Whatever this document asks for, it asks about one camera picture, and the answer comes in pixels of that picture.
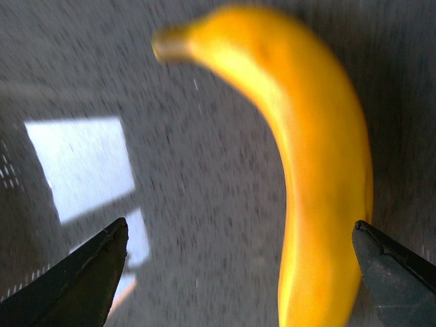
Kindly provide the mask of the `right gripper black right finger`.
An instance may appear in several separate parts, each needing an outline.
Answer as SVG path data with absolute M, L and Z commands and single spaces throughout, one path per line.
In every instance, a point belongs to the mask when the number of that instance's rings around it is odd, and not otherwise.
M 385 326 L 435 325 L 435 265 L 363 220 L 355 223 L 352 244 Z

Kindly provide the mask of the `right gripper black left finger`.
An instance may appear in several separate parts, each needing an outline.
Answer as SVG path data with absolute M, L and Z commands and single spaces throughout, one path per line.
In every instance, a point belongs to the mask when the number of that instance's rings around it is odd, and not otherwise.
M 1 302 L 2 326 L 103 326 L 127 256 L 121 217 Z

